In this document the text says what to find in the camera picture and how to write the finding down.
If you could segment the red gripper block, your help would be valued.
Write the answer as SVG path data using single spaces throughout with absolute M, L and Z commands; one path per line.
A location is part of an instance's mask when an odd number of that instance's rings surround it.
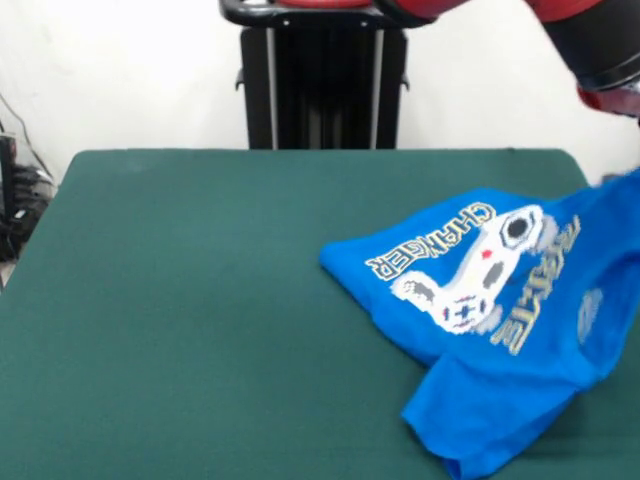
M 631 118 L 639 117 L 638 82 L 600 91 L 578 87 L 577 92 L 581 101 L 593 110 Z

